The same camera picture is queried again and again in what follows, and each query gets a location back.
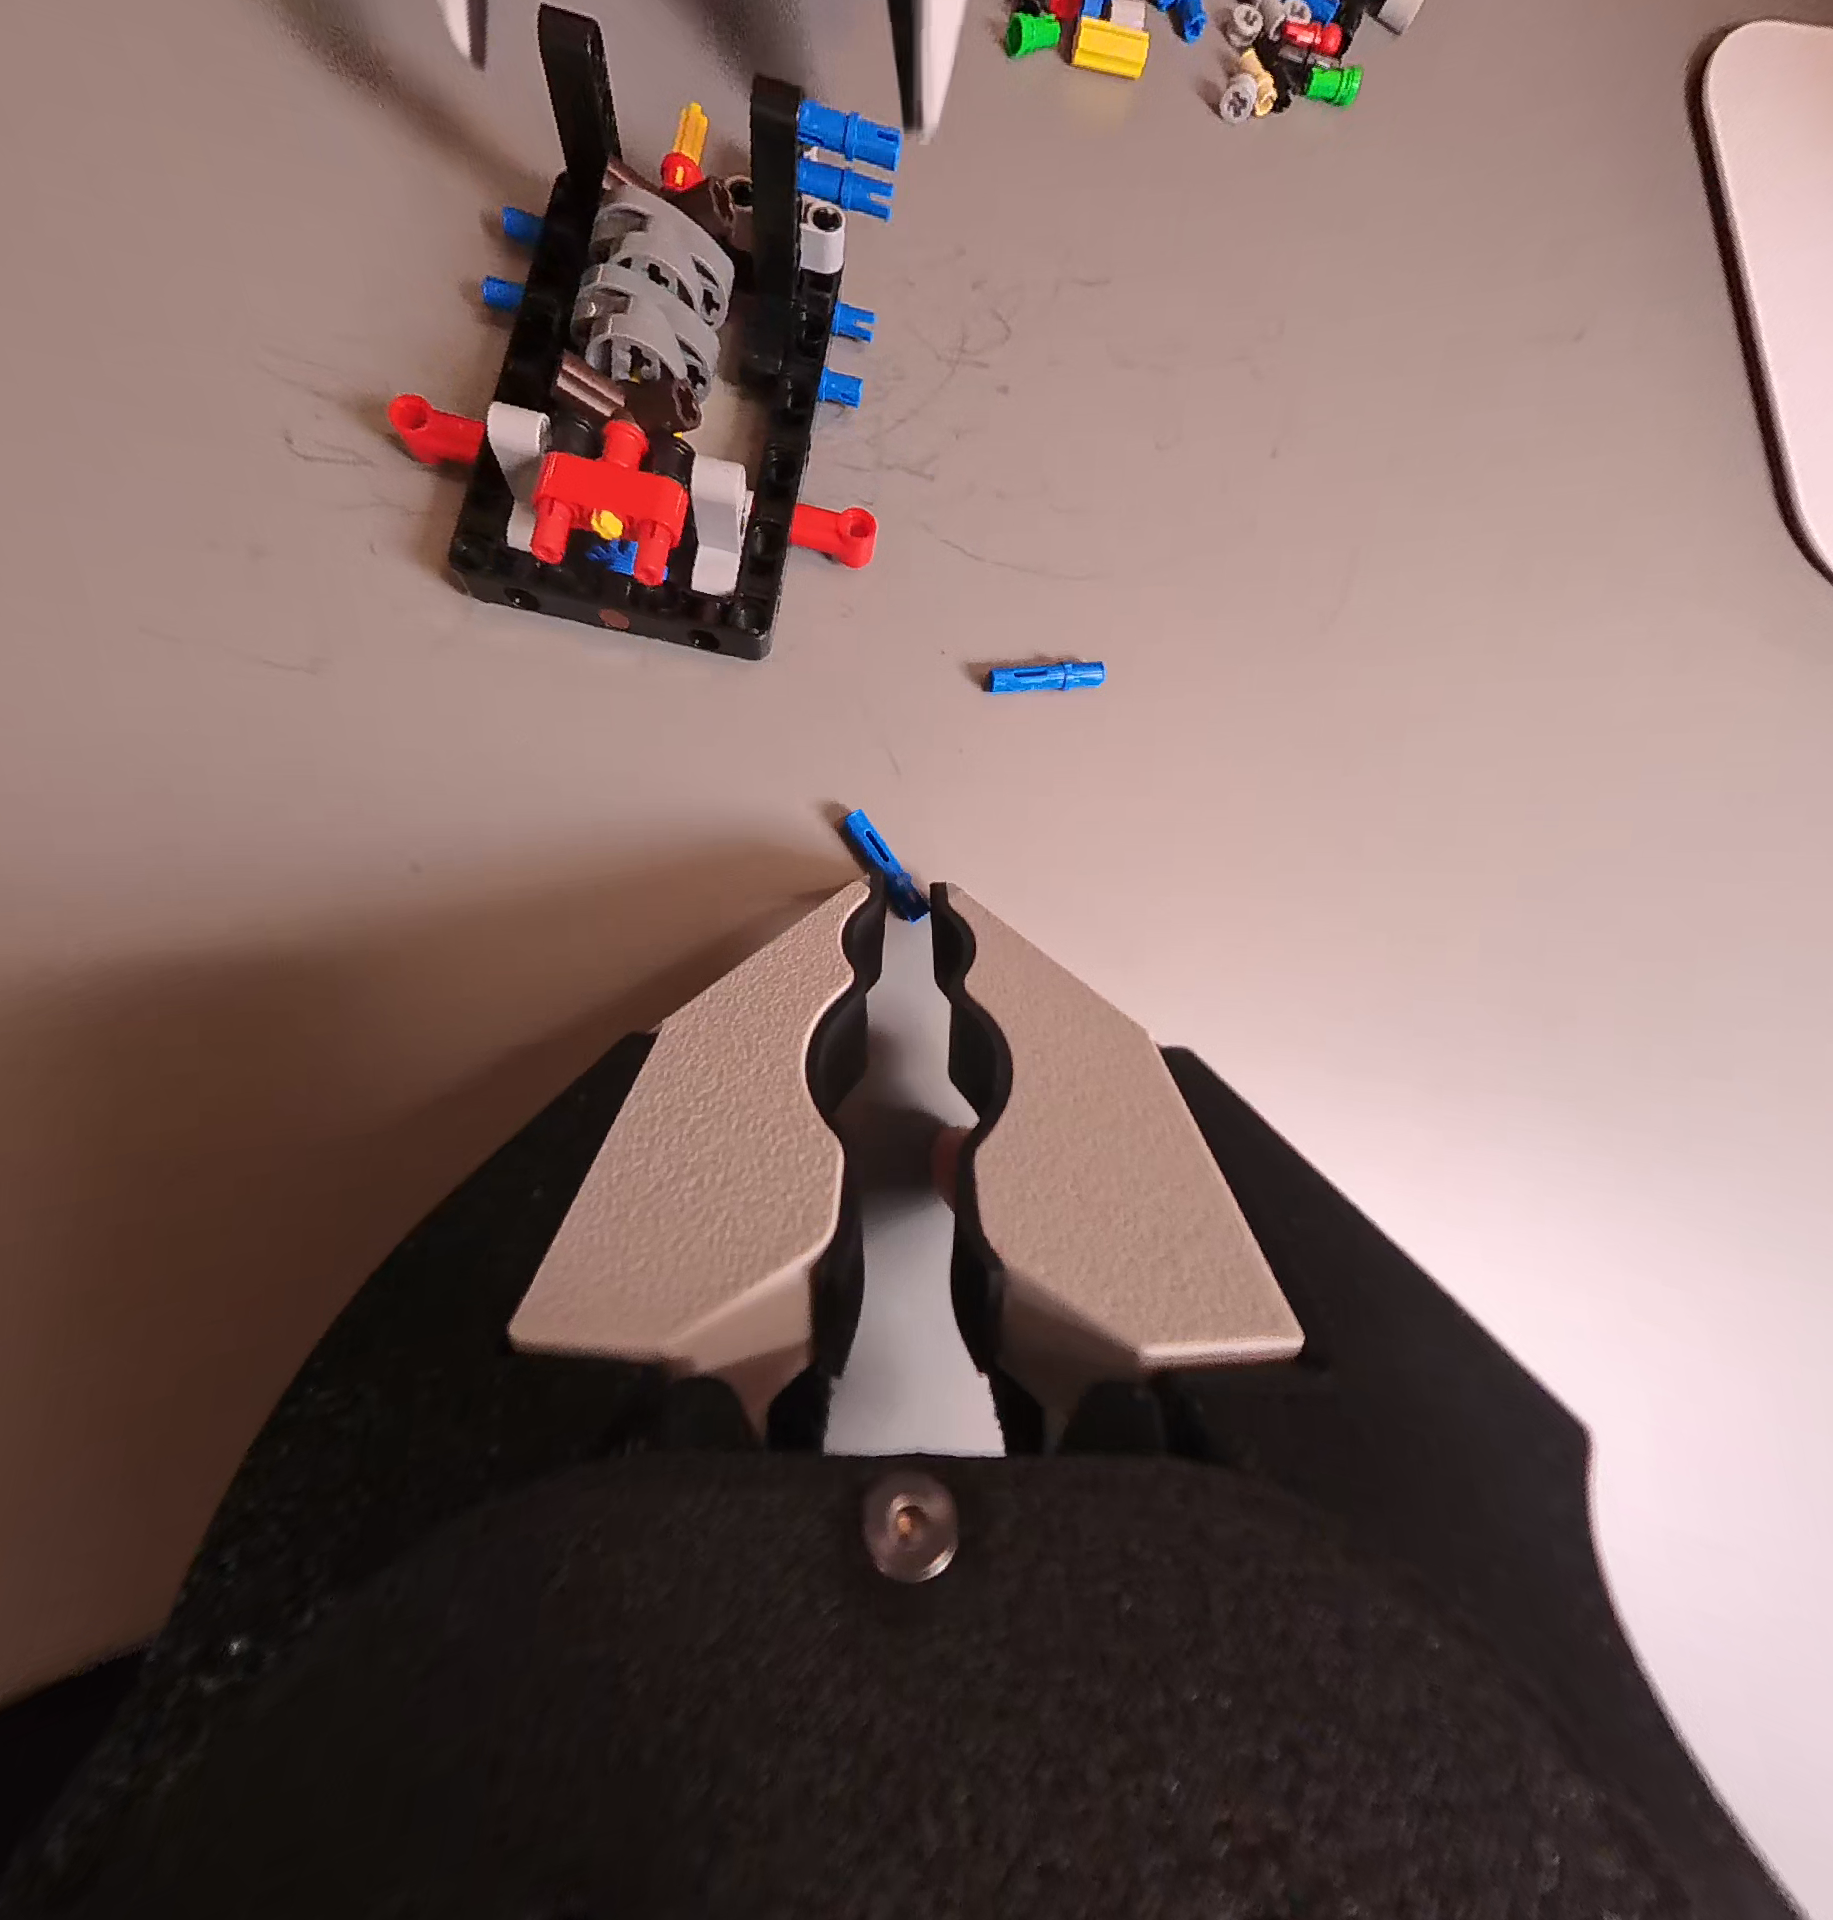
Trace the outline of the pile of lego pieces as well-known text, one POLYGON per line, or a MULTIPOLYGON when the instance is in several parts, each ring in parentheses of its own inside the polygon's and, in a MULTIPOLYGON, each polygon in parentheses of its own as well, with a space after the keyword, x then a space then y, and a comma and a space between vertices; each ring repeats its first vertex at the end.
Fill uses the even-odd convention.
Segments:
POLYGON ((1075 71, 1139 82, 1164 22, 1183 44, 1215 35, 1229 59, 1214 96, 1227 125, 1277 118, 1294 102, 1346 108, 1364 66, 1350 57, 1365 22, 1407 32, 1422 1, 1023 1, 1009 3, 1007 59, 1055 54, 1075 71))

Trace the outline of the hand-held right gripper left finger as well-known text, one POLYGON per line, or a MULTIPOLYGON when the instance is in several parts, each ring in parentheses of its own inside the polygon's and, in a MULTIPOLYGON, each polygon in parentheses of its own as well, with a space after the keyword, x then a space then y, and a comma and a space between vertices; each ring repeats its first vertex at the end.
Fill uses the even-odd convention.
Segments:
POLYGON ((662 1019, 512 1319, 545 1357, 736 1390, 819 1440, 862 1304, 836 1130, 866 1066, 878 884, 856 880, 662 1019))

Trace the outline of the black frame lego model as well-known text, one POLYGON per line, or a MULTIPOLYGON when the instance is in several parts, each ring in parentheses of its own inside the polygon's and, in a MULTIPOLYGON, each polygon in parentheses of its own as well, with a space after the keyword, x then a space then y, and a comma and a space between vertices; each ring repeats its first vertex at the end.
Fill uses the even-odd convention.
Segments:
POLYGON ((481 417, 394 396, 391 428, 468 487, 447 571, 526 614, 759 661, 793 552, 859 569, 878 524, 803 500, 814 428, 856 408, 831 366, 877 318, 840 293, 853 217, 888 221, 904 133, 759 74, 749 167, 710 168, 710 118, 685 104, 645 174, 622 150, 595 20, 538 9, 564 150, 542 211, 504 208, 519 281, 484 278, 511 318, 481 417))

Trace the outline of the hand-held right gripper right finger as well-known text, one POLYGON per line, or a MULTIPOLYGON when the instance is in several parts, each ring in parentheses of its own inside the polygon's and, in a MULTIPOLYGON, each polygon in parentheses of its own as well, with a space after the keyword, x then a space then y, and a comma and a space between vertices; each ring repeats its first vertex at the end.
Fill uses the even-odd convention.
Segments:
POLYGON ((1303 1329, 1139 1019, 965 890, 930 893, 952 1085, 952 1304, 1009 1449, 1096 1388, 1294 1361, 1303 1329))

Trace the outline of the white book stand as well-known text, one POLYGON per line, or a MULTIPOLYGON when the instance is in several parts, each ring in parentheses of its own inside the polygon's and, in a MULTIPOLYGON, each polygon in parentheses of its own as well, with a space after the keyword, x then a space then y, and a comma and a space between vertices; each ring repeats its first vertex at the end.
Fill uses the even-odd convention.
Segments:
POLYGON ((1777 483, 1833 580, 1833 28, 1727 29, 1702 66, 1698 108, 1777 483))

